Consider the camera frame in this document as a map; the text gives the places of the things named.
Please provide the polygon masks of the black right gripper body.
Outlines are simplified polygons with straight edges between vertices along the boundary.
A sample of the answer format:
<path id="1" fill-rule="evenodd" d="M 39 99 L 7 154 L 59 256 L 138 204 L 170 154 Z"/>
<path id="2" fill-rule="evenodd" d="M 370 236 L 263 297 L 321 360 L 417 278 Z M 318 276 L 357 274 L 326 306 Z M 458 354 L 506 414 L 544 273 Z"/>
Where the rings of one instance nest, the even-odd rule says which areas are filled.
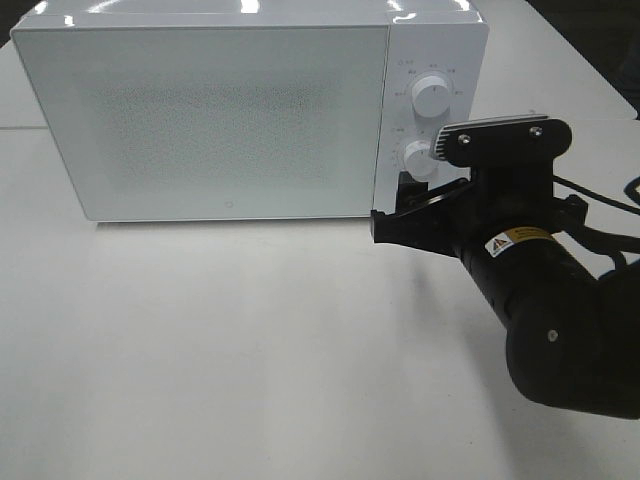
<path id="1" fill-rule="evenodd" d="M 429 250 L 465 265 L 514 255 L 535 265 L 575 265 L 553 235 L 566 220 L 582 224 L 585 217 L 584 203 L 554 196 L 551 164 L 473 168 L 469 179 L 429 196 Z"/>

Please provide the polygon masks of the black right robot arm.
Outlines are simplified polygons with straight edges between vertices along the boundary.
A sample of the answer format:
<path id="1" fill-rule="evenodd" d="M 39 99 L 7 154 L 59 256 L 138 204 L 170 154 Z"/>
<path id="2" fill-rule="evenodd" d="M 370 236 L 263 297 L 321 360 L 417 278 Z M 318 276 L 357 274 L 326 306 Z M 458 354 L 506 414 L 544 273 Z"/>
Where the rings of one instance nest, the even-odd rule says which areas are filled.
<path id="1" fill-rule="evenodd" d="M 378 243 L 461 261 L 504 325 L 517 390 L 547 406 L 639 416 L 635 237 L 585 223 L 577 195 L 553 194 L 550 167 L 474 169 L 397 213 L 373 212 Z"/>

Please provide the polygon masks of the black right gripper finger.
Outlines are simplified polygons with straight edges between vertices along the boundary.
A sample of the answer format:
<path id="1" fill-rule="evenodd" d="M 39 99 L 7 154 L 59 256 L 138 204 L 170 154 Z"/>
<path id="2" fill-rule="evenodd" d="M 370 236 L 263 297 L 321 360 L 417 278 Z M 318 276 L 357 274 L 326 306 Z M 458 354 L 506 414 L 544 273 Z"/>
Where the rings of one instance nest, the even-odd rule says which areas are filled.
<path id="1" fill-rule="evenodd" d="M 449 204 L 442 197 L 409 197 L 393 214 L 372 210 L 370 231 L 373 242 L 430 253 L 449 253 L 450 235 L 446 226 Z"/>
<path id="2" fill-rule="evenodd" d="M 457 178 L 444 185 L 432 187 L 428 182 L 418 182 L 408 172 L 398 176 L 395 214 L 426 211 L 439 215 L 453 215 L 460 197 L 472 183 L 467 178 Z"/>

